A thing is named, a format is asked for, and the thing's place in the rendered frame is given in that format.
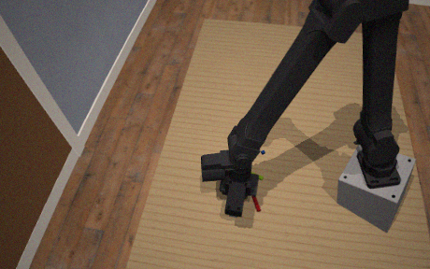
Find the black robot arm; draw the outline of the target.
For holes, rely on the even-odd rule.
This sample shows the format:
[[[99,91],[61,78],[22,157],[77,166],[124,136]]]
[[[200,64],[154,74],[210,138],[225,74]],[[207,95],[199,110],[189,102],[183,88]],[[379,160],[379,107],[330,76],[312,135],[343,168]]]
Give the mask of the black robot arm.
[[[228,135],[229,149],[201,156],[202,180],[225,180],[224,211],[229,217],[242,216],[244,197],[251,192],[252,162],[274,124],[328,51],[337,42],[345,44],[360,23],[363,109],[353,125],[354,145],[362,147],[357,159],[369,189],[400,184],[396,169],[399,146],[391,132],[392,102],[398,27],[402,12],[409,10],[409,0],[313,0],[308,9],[294,43],[249,112]],[[239,184],[231,179],[249,180]]]

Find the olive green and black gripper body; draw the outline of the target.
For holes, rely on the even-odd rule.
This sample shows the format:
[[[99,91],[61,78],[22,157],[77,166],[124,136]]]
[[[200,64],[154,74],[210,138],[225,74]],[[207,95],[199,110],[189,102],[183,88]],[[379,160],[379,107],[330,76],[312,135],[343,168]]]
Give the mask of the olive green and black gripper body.
[[[256,197],[259,175],[251,174],[251,176],[252,176],[252,182],[251,182],[251,194],[250,194],[250,196]],[[231,179],[231,180],[234,181],[233,179]],[[245,182],[247,182],[247,181],[245,181]],[[239,184],[245,183],[245,182],[236,182],[236,181],[234,181],[234,182],[235,183],[239,183]],[[228,194],[228,192],[225,192],[225,180],[221,180],[220,191],[222,192],[223,195],[227,195]]]

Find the red rod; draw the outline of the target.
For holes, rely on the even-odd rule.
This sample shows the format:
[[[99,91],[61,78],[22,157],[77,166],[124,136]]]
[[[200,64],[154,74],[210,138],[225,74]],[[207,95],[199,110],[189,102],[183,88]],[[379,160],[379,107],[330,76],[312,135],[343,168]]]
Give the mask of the red rod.
[[[254,205],[255,205],[255,207],[256,207],[257,212],[260,212],[260,211],[261,211],[261,209],[260,209],[260,206],[259,206],[259,204],[258,204],[258,201],[257,201],[256,197],[254,198],[254,197],[252,196],[252,200],[253,200],[253,202],[254,202]]]

